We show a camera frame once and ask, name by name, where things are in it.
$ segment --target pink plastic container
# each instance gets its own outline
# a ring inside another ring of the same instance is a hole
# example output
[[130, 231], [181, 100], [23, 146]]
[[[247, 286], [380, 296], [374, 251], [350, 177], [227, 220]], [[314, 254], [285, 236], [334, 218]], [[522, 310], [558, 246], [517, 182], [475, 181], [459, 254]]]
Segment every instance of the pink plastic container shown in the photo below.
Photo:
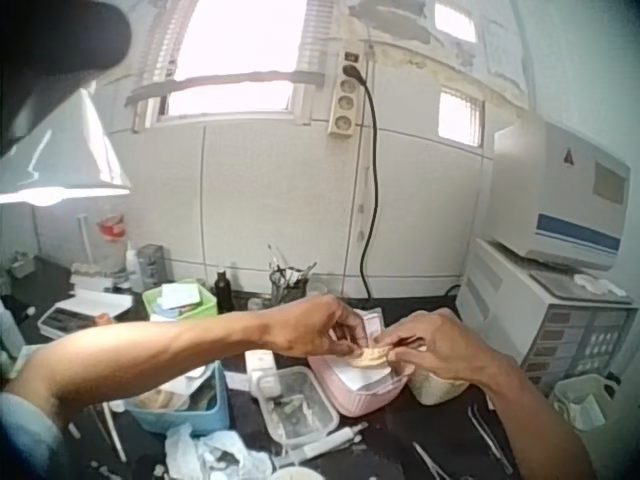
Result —
[[333, 406], [347, 417], [360, 417], [392, 402], [414, 370], [412, 365], [396, 367], [397, 376], [388, 384], [381, 385], [373, 391], [356, 392], [340, 380], [324, 357], [309, 358], [309, 365]]

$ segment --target sleeve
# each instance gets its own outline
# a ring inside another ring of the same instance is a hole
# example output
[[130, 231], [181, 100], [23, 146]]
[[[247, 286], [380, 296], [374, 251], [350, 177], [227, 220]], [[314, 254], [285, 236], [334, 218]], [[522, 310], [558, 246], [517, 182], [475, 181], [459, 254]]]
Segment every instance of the sleeve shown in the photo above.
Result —
[[11, 455], [38, 478], [66, 478], [64, 440], [58, 427], [38, 408], [10, 393], [0, 394], [2, 456]]

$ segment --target dark glass bottle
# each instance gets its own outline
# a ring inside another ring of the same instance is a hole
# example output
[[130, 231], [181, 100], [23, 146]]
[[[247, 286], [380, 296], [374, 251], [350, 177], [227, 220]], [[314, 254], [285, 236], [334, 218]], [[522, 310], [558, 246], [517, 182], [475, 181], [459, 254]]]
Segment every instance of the dark glass bottle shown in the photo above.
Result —
[[227, 278], [227, 272], [218, 270], [218, 278], [213, 284], [218, 301], [218, 313], [229, 313], [235, 310], [233, 298], [231, 298], [231, 282]]

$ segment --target blue container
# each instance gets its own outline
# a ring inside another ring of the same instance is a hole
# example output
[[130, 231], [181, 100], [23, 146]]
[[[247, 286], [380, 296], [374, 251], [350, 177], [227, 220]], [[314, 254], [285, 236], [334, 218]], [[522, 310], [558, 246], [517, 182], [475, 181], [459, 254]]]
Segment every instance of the blue container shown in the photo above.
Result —
[[188, 423], [194, 436], [208, 435], [229, 428], [229, 404], [227, 402], [227, 384], [220, 362], [215, 362], [211, 378], [216, 382], [216, 404], [212, 410], [204, 412], [166, 412], [163, 410], [142, 410], [132, 400], [127, 400], [127, 410], [142, 425], [142, 428], [154, 433], [167, 433], [173, 427]]

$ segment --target black power cable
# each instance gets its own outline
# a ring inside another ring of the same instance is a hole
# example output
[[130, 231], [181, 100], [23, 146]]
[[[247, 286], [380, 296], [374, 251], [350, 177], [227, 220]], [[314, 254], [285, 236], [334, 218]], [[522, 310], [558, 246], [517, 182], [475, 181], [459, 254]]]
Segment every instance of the black power cable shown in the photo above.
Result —
[[362, 249], [362, 255], [360, 256], [360, 278], [364, 284], [364, 289], [367, 291], [367, 301], [371, 301], [371, 289], [369, 288], [369, 283], [367, 282], [367, 278], [364, 274], [364, 262], [367, 256], [367, 251], [369, 250], [369, 245], [371, 244], [371, 237], [373, 236], [376, 218], [378, 217], [378, 202], [380, 196], [380, 186], [378, 185], [378, 119], [376, 117], [375, 106], [373, 105], [371, 90], [369, 90], [367, 81], [362, 76], [362, 73], [360, 73], [360, 70], [358, 70], [355, 65], [346, 65], [343, 67], [342, 73], [349, 78], [353, 78], [364, 87], [367, 100], [369, 101], [369, 108], [371, 108], [371, 124], [373, 127], [373, 151], [371, 153], [371, 165], [373, 169], [373, 214], [371, 215], [369, 233], [367, 234], [367, 239], [364, 242], [364, 248]]

